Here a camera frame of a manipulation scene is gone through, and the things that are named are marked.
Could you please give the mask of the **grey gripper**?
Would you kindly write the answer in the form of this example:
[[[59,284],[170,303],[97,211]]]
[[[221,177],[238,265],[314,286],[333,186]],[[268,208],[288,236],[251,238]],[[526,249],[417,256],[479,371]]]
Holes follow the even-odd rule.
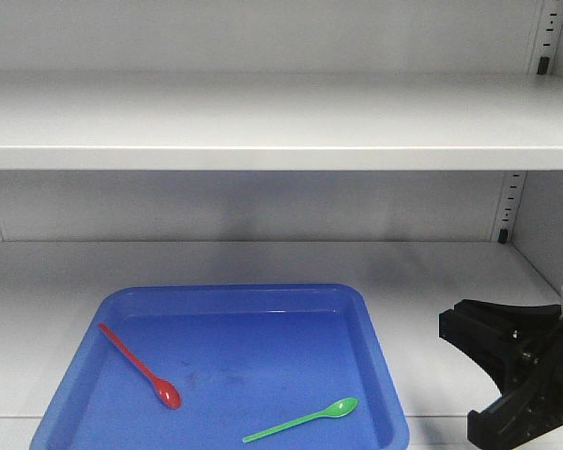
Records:
[[[467,439],[477,448],[514,449],[563,426],[563,284],[558,305],[462,300],[439,315],[439,336],[501,393],[467,415]]]

